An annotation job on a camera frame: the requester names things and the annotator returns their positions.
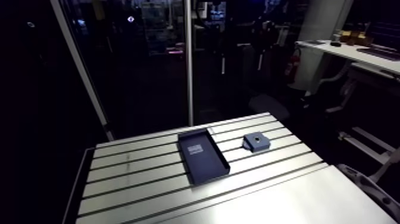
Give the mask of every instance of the door frame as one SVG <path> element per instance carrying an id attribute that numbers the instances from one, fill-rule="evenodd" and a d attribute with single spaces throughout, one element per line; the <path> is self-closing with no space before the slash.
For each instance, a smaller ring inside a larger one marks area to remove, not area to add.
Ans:
<path id="1" fill-rule="evenodd" d="M 95 88 L 93 87 L 93 83 L 90 80 L 90 77 L 85 69 L 85 66 L 83 65 L 83 61 L 80 58 L 79 51 L 76 47 L 74 38 L 73 38 L 71 31 L 69 29 L 69 26 L 67 24 L 67 20 L 65 19 L 63 9 L 61 8 L 61 4 L 60 4 L 59 0 L 50 0 L 50 2 L 53 7 L 55 16 L 58 20 L 58 24 L 60 25 L 62 34 L 64 35 L 65 41 L 67 42 L 68 49 L 71 52 L 71 56 L 75 62 L 77 69 L 78 69 L 79 75 L 85 86 L 87 94 L 89 95 L 90 101 L 92 102 L 93 107 L 95 108 L 95 111 L 100 120 L 100 123 L 103 126 L 103 130 L 107 136 L 107 139 L 109 141 L 113 141 L 113 140 L 115 140 L 114 134 L 108 127 L 109 122 L 105 115 L 105 111 L 98 99 Z"/>

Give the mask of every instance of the wall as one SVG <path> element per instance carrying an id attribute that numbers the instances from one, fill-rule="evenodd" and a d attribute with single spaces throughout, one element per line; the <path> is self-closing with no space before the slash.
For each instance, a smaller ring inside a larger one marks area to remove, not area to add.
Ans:
<path id="1" fill-rule="evenodd" d="M 343 27 L 352 2 L 353 0 L 310 0 L 298 40 L 331 39 L 335 30 Z M 323 58 L 321 51 L 302 48 L 301 63 L 295 83 L 291 87 L 300 90 L 313 89 L 313 85 L 321 76 L 316 73 L 322 60 L 329 58 Z"/>

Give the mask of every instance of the fire extinguisher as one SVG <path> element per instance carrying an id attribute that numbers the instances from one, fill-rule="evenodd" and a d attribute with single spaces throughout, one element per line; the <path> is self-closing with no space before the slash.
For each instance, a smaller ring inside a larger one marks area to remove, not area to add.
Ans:
<path id="1" fill-rule="evenodd" d="M 290 57 L 290 60 L 286 65 L 285 78 L 287 83 L 295 82 L 297 68 L 299 67 L 300 64 L 300 56 L 301 56 L 301 50 L 300 48 L 296 48 L 295 52 Z"/>

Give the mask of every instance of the white desk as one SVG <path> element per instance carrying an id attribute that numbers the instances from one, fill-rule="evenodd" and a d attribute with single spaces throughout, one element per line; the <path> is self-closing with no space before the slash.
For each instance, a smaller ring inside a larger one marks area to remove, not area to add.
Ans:
<path id="1" fill-rule="evenodd" d="M 231 169 L 191 187 L 177 134 L 198 128 L 209 130 Z M 242 148 L 243 135 L 256 131 L 271 139 L 270 150 Z M 395 223 L 269 113 L 118 140 L 92 151 L 78 216 L 72 214 L 77 224 Z"/>
<path id="2" fill-rule="evenodd" d="M 313 45 L 310 43 L 306 43 L 303 41 L 297 41 L 297 44 L 300 46 L 305 46 L 312 49 L 317 49 L 329 54 L 337 55 L 343 58 L 347 58 L 352 61 L 357 61 L 361 63 L 366 63 L 371 66 L 375 66 L 382 70 L 389 71 L 394 74 L 400 75 L 400 61 L 390 61 L 384 58 L 380 58 L 377 56 L 373 56 L 370 54 L 365 54 L 362 52 L 357 51 L 359 48 L 367 48 L 365 46 L 349 46 L 345 43 L 342 44 L 341 47 L 331 46 L 329 43 L 330 41 L 321 41 L 325 42 L 324 44 L 320 45 Z"/>

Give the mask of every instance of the dark blue tray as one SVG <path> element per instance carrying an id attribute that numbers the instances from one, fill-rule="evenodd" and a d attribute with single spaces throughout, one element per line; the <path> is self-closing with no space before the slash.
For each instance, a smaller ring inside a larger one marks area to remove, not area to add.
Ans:
<path id="1" fill-rule="evenodd" d="M 185 158 L 185 168 L 188 169 L 192 185 L 229 173 L 229 163 L 207 129 L 179 134 L 178 145 Z"/>

